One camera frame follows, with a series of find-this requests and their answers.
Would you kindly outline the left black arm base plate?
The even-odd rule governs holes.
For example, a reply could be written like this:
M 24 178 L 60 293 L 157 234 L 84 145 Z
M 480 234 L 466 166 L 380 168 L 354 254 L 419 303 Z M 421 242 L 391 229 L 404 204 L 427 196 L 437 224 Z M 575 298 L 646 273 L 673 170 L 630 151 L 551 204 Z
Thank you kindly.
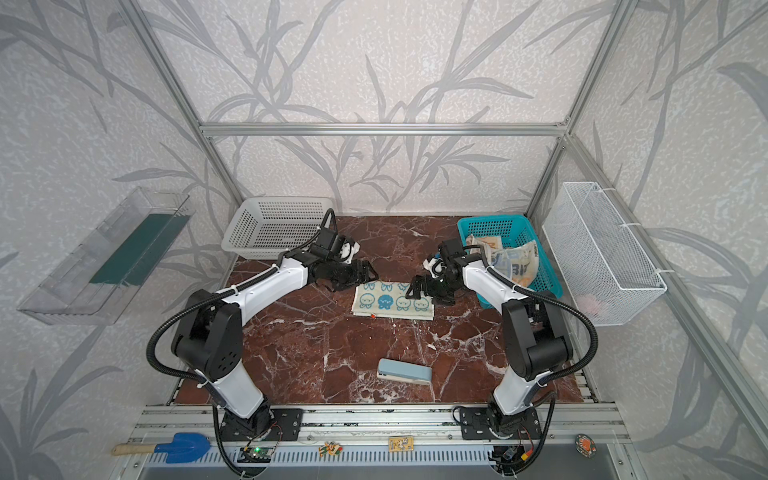
M 300 408 L 272 409 L 262 405 L 251 417 L 243 419 L 226 410 L 219 435 L 224 442 L 293 442 L 298 439 L 303 414 Z

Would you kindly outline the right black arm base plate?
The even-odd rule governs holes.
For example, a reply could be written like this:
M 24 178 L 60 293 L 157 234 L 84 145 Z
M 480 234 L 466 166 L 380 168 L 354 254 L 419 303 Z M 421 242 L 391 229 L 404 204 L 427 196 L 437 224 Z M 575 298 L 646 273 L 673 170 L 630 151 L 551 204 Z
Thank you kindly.
M 534 408 L 503 415 L 491 406 L 458 406 L 453 412 L 463 440 L 538 440 L 543 424 Z

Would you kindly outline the blue bunny pattern towel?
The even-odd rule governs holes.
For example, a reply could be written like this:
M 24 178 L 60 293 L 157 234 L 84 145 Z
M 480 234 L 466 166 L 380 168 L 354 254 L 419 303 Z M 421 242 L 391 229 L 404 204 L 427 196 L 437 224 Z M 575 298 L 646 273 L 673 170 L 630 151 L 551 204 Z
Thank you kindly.
M 372 281 L 356 287 L 351 313 L 362 317 L 432 321 L 434 305 L 430 297 L 409 299 L 409 283 Z

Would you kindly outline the blue rabbit print towel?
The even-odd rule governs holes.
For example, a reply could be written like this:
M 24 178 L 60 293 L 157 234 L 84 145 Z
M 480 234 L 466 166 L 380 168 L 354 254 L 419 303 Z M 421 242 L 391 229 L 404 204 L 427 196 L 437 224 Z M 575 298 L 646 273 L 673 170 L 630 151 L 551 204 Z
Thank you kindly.
M 530 287 L 540 265 L 538 244 L 533 240 L 520 247 L 496 249 L 491 254 L 491 265 L 513 283 Z

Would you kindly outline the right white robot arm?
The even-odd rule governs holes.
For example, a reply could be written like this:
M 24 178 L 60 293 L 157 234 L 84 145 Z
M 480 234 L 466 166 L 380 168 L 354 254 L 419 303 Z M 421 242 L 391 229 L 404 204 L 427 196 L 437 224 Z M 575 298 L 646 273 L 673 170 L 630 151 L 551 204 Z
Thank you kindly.
M 478 420 L 460 422 L 472 430 L 466 439 L 519 437 L 522 431 L 543 434 L 536 396 L 555 380 L 585 368 L 596 356 L 599 338 L 592 321 L 550 293 L 536 292 L 492 266 L 480 245 L 459 238 L 442 242 L 438 254 L 412 278 L 405 297 L 431 298 L 452 306 L 457 291 L 483 297 L 501 316 L 507 368 Z

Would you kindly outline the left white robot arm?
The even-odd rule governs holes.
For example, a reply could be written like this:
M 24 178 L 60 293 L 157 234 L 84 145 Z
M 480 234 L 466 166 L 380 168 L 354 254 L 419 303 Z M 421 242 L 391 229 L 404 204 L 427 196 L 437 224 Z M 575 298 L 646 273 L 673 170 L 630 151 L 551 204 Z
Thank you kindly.
M 289 293 L 324 281 L 332 292 L 378 280 L 359 244 L 340 233 L 327 209 L 311 238 L 279 253 L 267 270 L 212 293 L 199 290 L 186 306 L 163 322 L 146 347 L 157 372 L 196 382 L 223 409 L 225 421 L 247 438 L 268 434 L 274 420 L 266 395 L 244 366 L 244 327 L 266 307 Z

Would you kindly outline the white perforated plastic basket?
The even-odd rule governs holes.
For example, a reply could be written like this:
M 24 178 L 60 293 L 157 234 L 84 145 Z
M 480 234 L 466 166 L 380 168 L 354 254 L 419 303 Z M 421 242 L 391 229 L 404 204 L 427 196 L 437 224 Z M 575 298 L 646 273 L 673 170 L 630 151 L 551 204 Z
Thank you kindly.
M 221 241 L 225 252 L 248 260 L 275 260 L 317 231 L 333 203 L 322 197 L 254 197 L 234 213 Z

